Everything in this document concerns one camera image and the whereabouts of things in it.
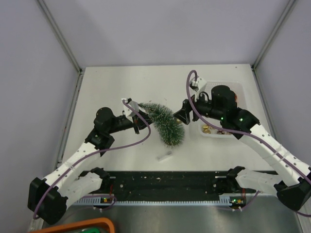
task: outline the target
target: clear plastic tray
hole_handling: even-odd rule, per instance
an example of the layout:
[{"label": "clear plastic tray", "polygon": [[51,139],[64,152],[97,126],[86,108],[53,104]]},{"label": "clear plastic tray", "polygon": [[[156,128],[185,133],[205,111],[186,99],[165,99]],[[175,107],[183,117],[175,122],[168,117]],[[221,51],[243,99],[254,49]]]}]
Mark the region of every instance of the clear plastic tray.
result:
[{"label": "clear plastic tray", "polygon": [[[226,82],[220,82],[220,81],[208,81],[205,92],[208,93],[209,97],[211,98],[211,90],[213,87],[218,86],[218,85],[226,85],[230,87],[232,91],[235,92],[237,95],[237,104],[238,107],[247,109],[247,100],[245,98],[245,92],[242,84],[240,82],[235,82],[235,81],[226,81]],[[218,120],[210,119],[210,118],[205,118],[208,122],[212,123],[213,125],[216,125],[218,127],[221,127],[220,122]],[[204,133],[203,132],[203,126],[205,126],[205,123],[201,120],[198,121],[198,131],[199,134],[203,137],[215,137],[215,138],[234,138],[233,135],[231,134],[218,134],[216,129],[209,129],[210,133]]]}]

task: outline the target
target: gold object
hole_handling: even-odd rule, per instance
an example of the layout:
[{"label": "gold object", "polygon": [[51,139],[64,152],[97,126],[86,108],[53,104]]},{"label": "gold object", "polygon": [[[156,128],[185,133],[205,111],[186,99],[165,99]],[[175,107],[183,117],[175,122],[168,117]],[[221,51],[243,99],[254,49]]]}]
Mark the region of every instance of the gold object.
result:
[{"label": "gold object", "polygon": [[202,125],[202,129],[203,130],[208,130],[209,129],[209,125]]},{"label": "gold object", "polygon": [[210,130],[209,129],[204,129],[203,133],[210,133]]}]

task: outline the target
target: orange container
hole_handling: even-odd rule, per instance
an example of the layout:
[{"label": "orange container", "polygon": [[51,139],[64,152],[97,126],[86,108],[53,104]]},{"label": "orange container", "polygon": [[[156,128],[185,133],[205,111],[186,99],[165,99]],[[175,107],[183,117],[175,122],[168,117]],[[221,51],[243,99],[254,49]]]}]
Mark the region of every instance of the orange container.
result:
[{"label": "orange container", "polygon": [[115,226],[113,225],[112,221],[106,217],[49,227],[32,233],[63,233],[88,227],[101,227],[109,233],[115,233]]}]

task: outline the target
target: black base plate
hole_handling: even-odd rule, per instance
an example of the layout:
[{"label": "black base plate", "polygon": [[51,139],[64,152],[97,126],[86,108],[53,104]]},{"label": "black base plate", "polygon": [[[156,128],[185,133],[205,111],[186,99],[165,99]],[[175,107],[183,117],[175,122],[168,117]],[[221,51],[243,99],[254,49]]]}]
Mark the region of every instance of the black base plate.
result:
[{"label": "black base plate", "polygon": [[113,193],[118,201],[219,200],[232,193],[227,171],[108,171],[110,183],[93,193]]}]

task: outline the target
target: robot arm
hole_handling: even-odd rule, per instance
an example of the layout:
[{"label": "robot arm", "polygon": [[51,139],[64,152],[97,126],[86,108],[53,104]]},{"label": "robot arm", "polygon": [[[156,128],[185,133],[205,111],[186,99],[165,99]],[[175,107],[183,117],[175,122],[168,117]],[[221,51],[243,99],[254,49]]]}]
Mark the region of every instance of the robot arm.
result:
[{"label": "robot arm", "polygon": [[[126,99],[127,104],[140,113],[151,124],[147,114],[140,111],[138,104]],[[88,165],[98,160],[103,154],[99,150],[108,149],[114,142],[110,135],[118,131],[134,128],[136,133],[146,128],[145,123],[130,109],[125,108],[123,115],[114,116],[110,108],[101,108],[96,113],[94,129],[82,143],[80,148],[59,168],[43,179],[35,178],[29,188],[28,208],[35,212],[44,193],[60,179],[47,193],[39,205],[37,215],[49,224],[56,223],[66,210],[86,194],[109,185],[109,174],[102,168],[92,169],[86,176],[78,179]]]},{"label": "robot arm", "polygon": [[[311,177],[310,166],[294,157],[271,137],[254,115],[237,107],[235,93],[229,87],[224,85],[214,87],[211,91],[211,100],[204,93],[207,95],[206,100],[203,95],[206,81],[197,78],[189,83],[196,91],[191,100],[197,112],[202,117],[219,120],[224,129],[232,131],[238,140],[256,151],[278,173],[278,175],[270,175],[240,166],[230,169],[226,176],[226,183],[232,191],[252,188],[274,195],[290,209],[299,210],[311,196],[311,185],[304,179],[304,176]],[[190,101],[186,99],[183,101],[181,110],[174,116],[188,125],[191,111]],[[198,119],[197,114],[193,113],[193,121]]]}]

